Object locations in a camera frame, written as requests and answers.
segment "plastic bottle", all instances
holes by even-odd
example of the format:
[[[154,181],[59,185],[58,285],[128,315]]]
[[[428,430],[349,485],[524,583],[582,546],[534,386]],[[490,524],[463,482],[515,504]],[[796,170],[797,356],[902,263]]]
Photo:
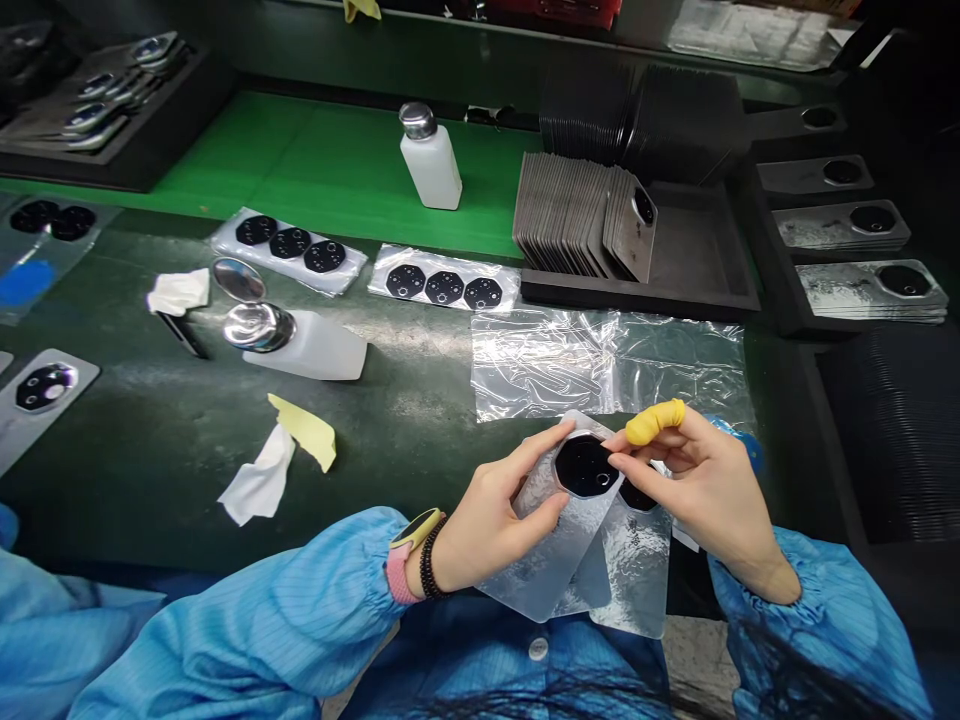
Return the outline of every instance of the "plastic bottle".
[[[456,210],[463,182],[447,129],[437,125],[433,112],[421,102],[400,108],[400,122],[404,133],[400,152],[417,186],[420,202],[428,208]]]
[[[366,340],[309,310],[287,312],[269,303],[238,305],[227,315],[224,335],[252,365],[313,380],[356,380],[367,355]]]

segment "pink watch strap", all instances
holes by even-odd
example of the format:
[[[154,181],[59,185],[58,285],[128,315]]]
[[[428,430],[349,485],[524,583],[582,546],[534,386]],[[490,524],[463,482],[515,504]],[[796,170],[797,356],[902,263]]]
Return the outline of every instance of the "pink watch strap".
[[[413,540],[394,548],[387,555],[387,583],[390,585],[390,594],[401,605],[420,602],[420,598],[410,592],[410,587],[407,585],[406,564],[412,551]]]

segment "white dispenser bottle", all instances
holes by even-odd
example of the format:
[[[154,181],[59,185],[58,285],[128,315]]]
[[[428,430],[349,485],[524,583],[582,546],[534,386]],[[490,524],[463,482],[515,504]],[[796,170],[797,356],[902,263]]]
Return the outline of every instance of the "white dispenser bottle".
[[[428,208],[456,210],[463,182],[447,129],[437,125],[433,112],[421,102],[400,108],[400,122],[404,133],[400,152],[407,161],[420,202]]]
[[[363,372],[367,341],[309,310],[287,312],[263,302],[266,286],[245,262],[220,258],[217,284],[241,302],[227,313],[223,336],[253,365],[313,380],[356,380]]]

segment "workbench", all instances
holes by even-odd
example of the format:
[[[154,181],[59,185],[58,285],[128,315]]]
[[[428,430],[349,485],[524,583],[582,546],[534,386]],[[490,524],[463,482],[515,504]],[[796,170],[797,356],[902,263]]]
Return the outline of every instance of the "workbench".
[[[234,302],[216,287],[210,306],[188,316],[209,361],[191,357],[147,311],[156,275],[209,265],[206,237],[242,205],[341,237],[371,261],[379,241],[390,241],[519,264],[510,228],[520,161],[540,149],[539,136],[444,124],[464,178],[455,213],[417,202],[393,113],[250,92],[238,94],[152,193],[0,179],[8,192],[138,208],[117,218],[18,327],[0,327],[0,349],[16,356],[0,383],[51,347],[101,368],[0,478],[0,502],[22,521],[16,551],[58,571],[121,563],[222,576],[373,505],[408,517],[433,506],[453,510],[477,465],[546,428],[551,421],[478,424],[470,313],[371,295],[370,263],[337,299],[263,271],[269,300],[320,312],[371,343],[355,382],[245,363],[222,339]],[[779,341],[762,324],[748,327],[748,369],[764,362],[760,351],[751,360],[752,348],[771,342]],[[768,397],[763,372],[749,375],[755,403]],[[276,422],[268,393],[333,425],[338,457],[325,475],[298,451],[276,517],[239,528],[217,498]],[[627,419],[603,422],[622,427]],[[774,522],[790,525],[778,502],[776,454],[775,447],[768,453],[760,480]],[[718,613],[704,555],[677,542],[668,611]]]
[[[15,355],[0,383],[50,347],[101,368],[0,478],[0,502],[21,519],[19,554],[54,570],[124,563],[226,575],[374,505],[408,517],[453,510],[477,465],[553,422],[478,424],[471,314],[370,294],[370,263],[336,299],[262,271],[271,301],[321,312],[370,341],[359,380],[319,382],[244,362],[221,336],[235,303],[215,286],[209,307],[188,316],[211,359],[192,357],[144,298],[158,273],[209,265],[205,238],[217,225],[128,210],[18,327],[0,327],[0,348]],[[347,242],[371,259],[379,247]],[[276,423],[267,393],[332,424],[338,456],[324,474],[298,450],[276,516],[241,528],[217,498]],[[673,613],[716,615],[704,556],[676,542],[669,597]]]

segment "green mat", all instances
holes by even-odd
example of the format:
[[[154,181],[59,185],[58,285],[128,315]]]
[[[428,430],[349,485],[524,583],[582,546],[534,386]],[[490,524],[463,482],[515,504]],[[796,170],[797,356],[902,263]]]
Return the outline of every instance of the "green mat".
[[[251,207],[308,230],[519,258],[525,151],[540,137],[444,121],[463,177],[455,212],[420,204],[392,112],[241,92],[149,194],[0,178],[0,190],[225,219]]]

